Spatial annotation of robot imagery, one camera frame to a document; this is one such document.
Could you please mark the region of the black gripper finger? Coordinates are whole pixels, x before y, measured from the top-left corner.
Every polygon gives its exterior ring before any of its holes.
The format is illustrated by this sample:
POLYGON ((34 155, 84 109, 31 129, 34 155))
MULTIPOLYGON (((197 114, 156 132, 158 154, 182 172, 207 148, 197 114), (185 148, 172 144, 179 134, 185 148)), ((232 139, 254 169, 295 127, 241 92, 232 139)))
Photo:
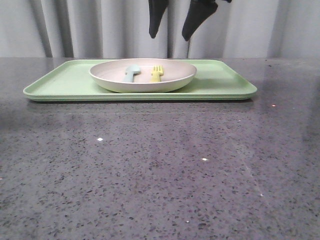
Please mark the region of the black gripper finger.
POLYGON ((162 17, 169 5, 168 0, 148 0, 149 7, 149 35, 154 39, 159 31, 162 17))
POLYGON ((181 35, 189 41, 198 27, 218 9, 215 0, 191 0, 181 35))

